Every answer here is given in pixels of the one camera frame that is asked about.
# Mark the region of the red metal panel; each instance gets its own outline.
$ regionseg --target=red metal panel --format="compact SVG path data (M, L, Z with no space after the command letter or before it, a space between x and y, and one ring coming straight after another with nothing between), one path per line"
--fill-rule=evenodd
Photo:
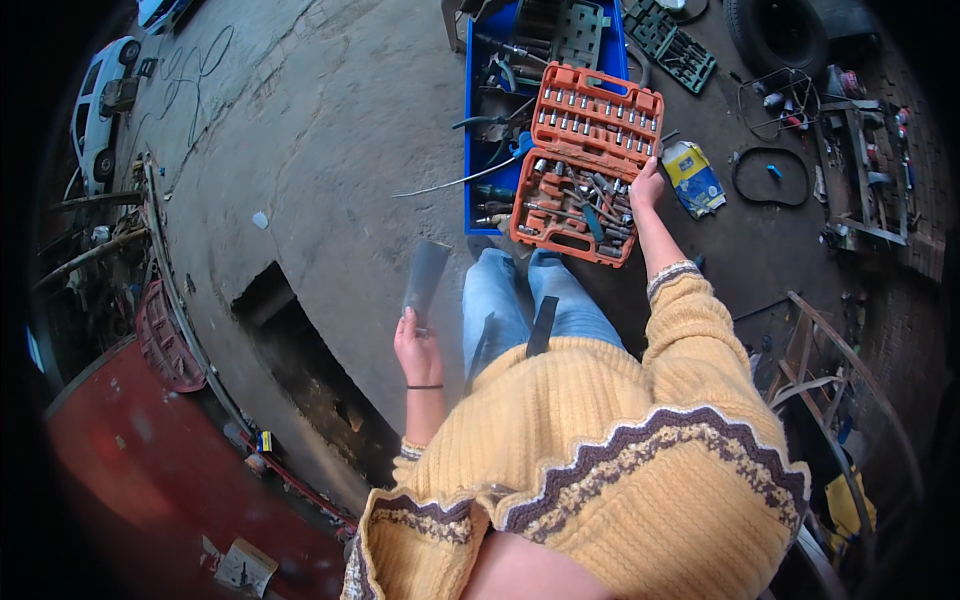
M279 563L268 591L337 597L343 546L254 476L194 399L163 388L132 336L124 344L47 414L71 505L122 581L137 597L233 597L213 571L243 538Z
M204 371L177 327L163 280L147 286L136 314L136 337L160 383L175 392L196 392L206 385Z

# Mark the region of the left hand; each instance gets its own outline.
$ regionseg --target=left hand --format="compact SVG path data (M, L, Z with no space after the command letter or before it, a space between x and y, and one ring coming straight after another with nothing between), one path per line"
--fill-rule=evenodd
M407 385L443 385L444 362L440 358L437 332L427 328L427 336L417 336L417 312L407 306L396 324L394 352L407 377Z

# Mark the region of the green tool case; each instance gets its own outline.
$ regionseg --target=green tool case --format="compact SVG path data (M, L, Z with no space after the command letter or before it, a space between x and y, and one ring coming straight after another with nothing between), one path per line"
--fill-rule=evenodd
M597 70L600 36L603 28L610 26L611 18L604 16L603 7L587 0L563 0L555 4L521 0L516 7L515 35L511 42L518 43L517 36L549 35L551 60Z
M716 57L680 29L656 0L628 0L621 9L624 34L687 89L700 92Z

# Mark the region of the spray can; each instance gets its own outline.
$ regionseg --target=spray can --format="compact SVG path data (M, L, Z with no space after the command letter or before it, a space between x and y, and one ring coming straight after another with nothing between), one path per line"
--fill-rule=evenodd
M787 127L796 128L805 132L806 130L810 129L810 124L806 122L806 115L801 116L804 118L803 121L793 116L789 112L784 111L780 114L780 120L783 123L786 123Z
M779 92L774 92L763 98L763 105L765 107L775 107L783 102L783 94Z

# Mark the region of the orange tool case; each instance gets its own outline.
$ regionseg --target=orange tool case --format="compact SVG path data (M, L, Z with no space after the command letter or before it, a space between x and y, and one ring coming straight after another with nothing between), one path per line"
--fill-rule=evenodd
M616 93L594 85L597 81L624 91ZM636 244L633 226L626 234L620 230L619 237L626 235L627 239L619 239L620 245L614 247L610 237L597 243L586 219L524 204L537 204L581 219L585 216L584 210L590 210L604 230L608 226L622 228L622 223L610 223L610 219L592 208L578 208L572 197L575 195L573 181L565 170L562 175L556 175L554 165L559 160L578 175L582 171L599 173L611 184L615 180L624 185L631 183L647 160L660 151L663 96L599 71L572 68L554 61L543 71L533 114L530 131L536 147L527 153L520 169L510 237L614 268L622 266ZM542 158L546 167L539 172L534 166ZM622 215L619 211L611 212L607 203L601 205L611 216Z

